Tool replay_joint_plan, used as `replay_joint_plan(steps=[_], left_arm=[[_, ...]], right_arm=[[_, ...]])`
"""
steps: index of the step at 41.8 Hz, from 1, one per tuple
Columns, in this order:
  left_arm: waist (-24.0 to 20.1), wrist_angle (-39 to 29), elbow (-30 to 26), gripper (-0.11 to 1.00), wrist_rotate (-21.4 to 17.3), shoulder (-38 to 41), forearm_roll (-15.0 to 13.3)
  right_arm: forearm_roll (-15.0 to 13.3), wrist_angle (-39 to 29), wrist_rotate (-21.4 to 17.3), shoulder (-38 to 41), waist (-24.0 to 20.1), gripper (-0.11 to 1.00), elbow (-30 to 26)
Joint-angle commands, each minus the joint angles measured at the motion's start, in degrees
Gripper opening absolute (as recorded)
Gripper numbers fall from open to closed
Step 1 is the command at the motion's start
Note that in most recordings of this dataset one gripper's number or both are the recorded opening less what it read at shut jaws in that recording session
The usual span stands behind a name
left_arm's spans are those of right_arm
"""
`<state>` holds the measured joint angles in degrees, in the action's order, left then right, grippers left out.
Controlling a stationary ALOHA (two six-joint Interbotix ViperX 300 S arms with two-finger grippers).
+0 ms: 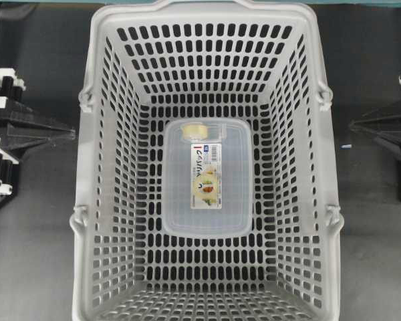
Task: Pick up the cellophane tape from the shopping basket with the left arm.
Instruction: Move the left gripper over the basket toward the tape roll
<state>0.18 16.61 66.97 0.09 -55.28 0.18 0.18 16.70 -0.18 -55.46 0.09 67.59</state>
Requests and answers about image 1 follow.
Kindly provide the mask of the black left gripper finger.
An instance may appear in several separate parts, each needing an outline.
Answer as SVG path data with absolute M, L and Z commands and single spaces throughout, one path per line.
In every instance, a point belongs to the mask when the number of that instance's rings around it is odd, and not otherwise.
M 5 131 L 5 151 L 14 157 L 23 157 L 46 146 L 74 140 L 75 130 L 51 130 L 39 128 L 7 128 Z
M 6 99 L 3 109 L 3 119 L 16 124 L 28 125 L 32 128 L 40 127 L 50 130 L 70 131 L 69 125 L 10 99 Z

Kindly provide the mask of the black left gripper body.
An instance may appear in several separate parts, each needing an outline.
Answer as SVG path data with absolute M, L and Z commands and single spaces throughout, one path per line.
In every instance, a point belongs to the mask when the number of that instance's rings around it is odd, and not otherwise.
M 25 91 L 24 81 L 13 68 L 0 68 L 0 112 L 4 112 L 11 100 L 20 101 Z M 5 150 L 10 121 L 0 119 L 0 208 L 17 196 L 19 161 Z

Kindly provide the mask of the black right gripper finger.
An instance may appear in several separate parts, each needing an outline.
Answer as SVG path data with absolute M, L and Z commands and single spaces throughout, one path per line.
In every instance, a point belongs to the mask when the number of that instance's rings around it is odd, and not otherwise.
M 379 109 L 363 115 L 350 123 L 353 131 L 401 132 L 401 109 Z
M 386 148 L 396 159 L 401 161 L 401 130 L 376 130 L 363 126 L 351 126 L 350 130 L 367 136 L 376 144 Z

